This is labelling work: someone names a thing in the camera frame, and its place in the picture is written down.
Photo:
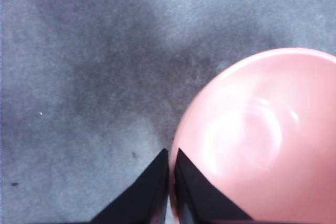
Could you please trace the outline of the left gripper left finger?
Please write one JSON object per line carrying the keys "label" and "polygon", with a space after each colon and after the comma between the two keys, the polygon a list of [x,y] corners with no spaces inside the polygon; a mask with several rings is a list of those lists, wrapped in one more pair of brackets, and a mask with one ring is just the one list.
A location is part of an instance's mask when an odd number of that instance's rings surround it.
{"label": "left gripper left finger", "polygon": [[134,183],[90,223],[165,223],[168,188],[169,157],[164,148]]}

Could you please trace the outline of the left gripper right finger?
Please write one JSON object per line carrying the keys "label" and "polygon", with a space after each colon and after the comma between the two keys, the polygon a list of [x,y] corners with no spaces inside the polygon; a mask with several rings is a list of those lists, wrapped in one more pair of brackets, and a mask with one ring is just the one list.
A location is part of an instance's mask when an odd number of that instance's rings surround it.
{"label": "left gripper right finger", "polygon": [[176,210],[180,223],[253,223],[233,201],[214,187],[179,149],[174,169]]}

